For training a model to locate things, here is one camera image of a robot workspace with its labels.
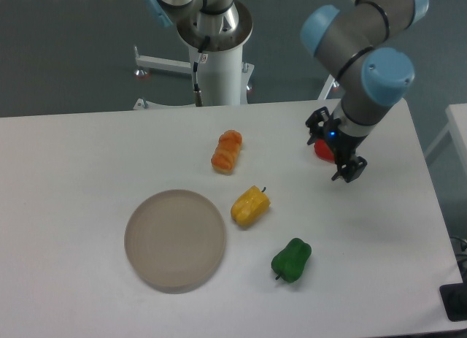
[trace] yellow bell pepper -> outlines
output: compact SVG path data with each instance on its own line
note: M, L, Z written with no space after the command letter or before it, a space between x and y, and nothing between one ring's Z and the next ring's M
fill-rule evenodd
M260 191L258 187L252 186L236 200L231 209L236 223L243 227L250 226L269 208L271 202L263 193L264 190Z

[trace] plastic pepper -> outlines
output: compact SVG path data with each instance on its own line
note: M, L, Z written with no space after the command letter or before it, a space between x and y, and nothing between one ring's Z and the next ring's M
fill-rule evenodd
M231 209L232 218L240 226L250 226L255 220L263 214L271 202L266 194L256 186L252 186L243 193L233 204Z
M271 262L272 270L286 282L298 280L304 272L306 261L312 254L312 248L299 238L292 239L287 247L277 254Z

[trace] cable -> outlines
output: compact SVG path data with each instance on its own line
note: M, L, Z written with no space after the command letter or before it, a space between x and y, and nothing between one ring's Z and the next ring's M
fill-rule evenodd
M195 105L197 107L203 106L203 101L201 99L201 89L198 84L198 65L201 63L201 57L203 56L203 51L208 47L211 42L211 38L208 36L204 37L203 43L198 49L198 60L193 62L193 73L191 75L193 81L193 92L195 93Z
M462 251L466 250L467 249L467 240L463 239L463 238L460 238L460 237L456 237L456 236L449 236L450 239L456 239L457 241L460 242L460 249Z

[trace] robotic arm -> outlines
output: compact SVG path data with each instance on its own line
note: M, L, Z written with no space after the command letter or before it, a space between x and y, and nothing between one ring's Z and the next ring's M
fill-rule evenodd
M393 48L375 47L410 27L428 10L429 0L355 0L340 13L323 6L307 19L301 41L346 90L332 114L323 107L306 121L308 145L324 139L334 154L337 173L357 179L366 160L358 145L406 93L414 79L409 58Z
M162 26L177 24L188 46L196 105L240 104L242 46L252 32L248 9L236 0L146 2Z

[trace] orange bread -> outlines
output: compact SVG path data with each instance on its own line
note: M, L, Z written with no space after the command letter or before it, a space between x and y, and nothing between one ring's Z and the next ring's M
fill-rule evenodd
M220 135L216 151L211 158L212 167L223 174L231 174L242 148L242 136L235 130Z

